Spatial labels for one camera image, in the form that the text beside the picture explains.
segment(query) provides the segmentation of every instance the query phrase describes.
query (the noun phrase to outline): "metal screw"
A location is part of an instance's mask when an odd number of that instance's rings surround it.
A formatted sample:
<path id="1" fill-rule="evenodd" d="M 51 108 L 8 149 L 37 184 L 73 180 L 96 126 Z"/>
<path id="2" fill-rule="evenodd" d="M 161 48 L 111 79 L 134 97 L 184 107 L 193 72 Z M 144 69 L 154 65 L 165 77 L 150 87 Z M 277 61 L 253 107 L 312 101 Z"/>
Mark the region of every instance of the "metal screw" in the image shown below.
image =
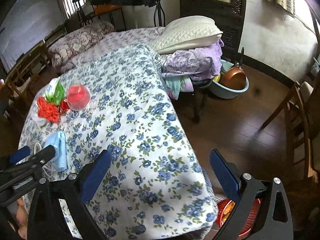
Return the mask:
<path id="1" fill-rule="evenodd" d="M 242 176 L 247 180 L 250 180 L 252 178 L 252 176 L 249 173 L 244 173 Z"/>
<path id="2" fill-rule="evenodd" d="M 276 184 L 280 184 L 281 180 L 279 178 L 273 178 L 273 181 L 276 183 Z"/>
<path id="3" fill-rule="evenodd" d="M 77 174 L 76 174 L 76 173 L 71 173 L 71 174 L 68 176 L 68 178 L 69 178 L 70 180 L 74 180 L 74 179 L 76 179 L 76 177 L 77 177 Z"/>
<path id="4" fill-rule="evenodd" d="M 41 178 L 41 179 L 39 179 L 39 183 L 40 183 L 40 184 L 44 184 L 46 181 L 47 181 L 46 178 Z"/>

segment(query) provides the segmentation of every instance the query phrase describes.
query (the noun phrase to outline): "blue face mask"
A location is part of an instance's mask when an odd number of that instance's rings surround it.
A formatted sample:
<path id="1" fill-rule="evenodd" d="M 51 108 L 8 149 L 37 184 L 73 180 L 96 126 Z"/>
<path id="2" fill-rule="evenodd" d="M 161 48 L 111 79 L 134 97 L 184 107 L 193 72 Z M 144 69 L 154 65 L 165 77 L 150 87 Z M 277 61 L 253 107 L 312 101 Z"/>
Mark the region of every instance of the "blue face mask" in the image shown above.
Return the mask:
<path id="1" fill-rule="evenodd" d="M 50 135 L 44 143 L 44 148 L 48 145 L 52 145 L 56 151 L 56 154 L 51 159 L 51 162 L 55 166 L 55 171 L 64 171 L 67 169 L 67 147 L 66 136 L 63 131 L 59 130 Z"/>

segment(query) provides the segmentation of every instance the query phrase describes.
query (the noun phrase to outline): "blue gripper pad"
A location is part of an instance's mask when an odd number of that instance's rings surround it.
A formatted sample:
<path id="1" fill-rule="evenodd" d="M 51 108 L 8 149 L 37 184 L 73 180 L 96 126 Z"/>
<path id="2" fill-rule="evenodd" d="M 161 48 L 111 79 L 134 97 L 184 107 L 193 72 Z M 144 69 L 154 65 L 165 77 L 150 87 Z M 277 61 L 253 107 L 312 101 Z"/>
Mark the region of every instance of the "blue gripper pad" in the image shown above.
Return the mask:
<path id="1" fill-rule="evenodd" d="M 239 173 L 233 173 L 233 171 L 230 170 L 230 168 L 232 168 L 233 170 L 235 169 L 237 171 L 235 165 L 232 164 L 233 163 L 227 163 L 217 150 L 211 151 L 210 165 L 214 171 L 214 174 L 217 176 L 218 181 L 227 195 L 227 198 L 233 200 L 235 203 L 239 203 L 239 189 L 241 188 L 241 182 L 240 178 L 238 177 Z"/>
<path id="2" fill-rule="evenodd" d="M 88 201 L 92 200 L 101 181 L 103 180 L 108 169 L 110 168 L 110 164 L 111 164 L 110 153 L 107 152 L 106 150 L 103 150 L 99 154 L 98 158 L 94 161 L 94 167 L 92 168 L 92 170 L 86 176 L 86 179 L 82 183 L 81 193 L 80 193 L 81 203 L 85 204 Z"/>
<path id="3" fill-rule="evenodd" d="M 19 149 L 16 153 L 10 154 L 9 162 L 11 164 L 16 164 L 29 155 L 30 155 L 30 148 L 28 146 L 25 146 Z"/>

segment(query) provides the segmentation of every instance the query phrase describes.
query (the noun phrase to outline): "white wall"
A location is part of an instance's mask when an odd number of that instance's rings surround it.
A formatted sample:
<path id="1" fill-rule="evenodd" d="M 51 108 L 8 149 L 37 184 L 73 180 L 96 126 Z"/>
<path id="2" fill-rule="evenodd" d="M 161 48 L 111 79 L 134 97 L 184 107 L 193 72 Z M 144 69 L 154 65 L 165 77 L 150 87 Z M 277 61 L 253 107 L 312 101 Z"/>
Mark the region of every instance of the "white wall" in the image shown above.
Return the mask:
<path id="1" fill-rule="evenodd" d="M 239 52 L 302 80 L 316 48 L 316 36 L 298 19 L 264 0 L 247 0 Z"/>
<path id="2" fill-rule="evenodd" d="M 180 17 L 180 0 L 161 0 L 161 6 L 165 12 L 166 25 Z M 155 6 L 151 8 L 146 6 L 135 6 L 135 9 L 133 10 L 131 6 L 124 6 L 123 12 L 127 28 L 135 28 L 135 20 L 138 28 L 153 27 L 153 14 L 155 8 Z"/>
<path id="3" fill-rule="evenodd" d="M 0 30 L 0 58 L 9 71 L 27 52 L 64 22 L 57 0 L 17 0 Z"/>

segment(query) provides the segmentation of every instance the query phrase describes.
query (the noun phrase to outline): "purple blanket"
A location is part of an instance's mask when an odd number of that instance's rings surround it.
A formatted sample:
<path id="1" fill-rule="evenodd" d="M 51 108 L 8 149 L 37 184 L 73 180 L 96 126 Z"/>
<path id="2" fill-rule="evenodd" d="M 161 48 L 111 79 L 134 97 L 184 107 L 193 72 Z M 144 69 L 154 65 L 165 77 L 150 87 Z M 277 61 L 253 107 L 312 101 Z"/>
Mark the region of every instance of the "purple blanket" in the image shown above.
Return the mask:
<path id="1" fill-rule="evenodd" d="M 219 75 L 222 55 L 220 39 L 215 44 L 188 50 L 177 50 L 170 55 L 161 55 L 163 77 L 190 75 L 192 80 L 204 80 Z"/>

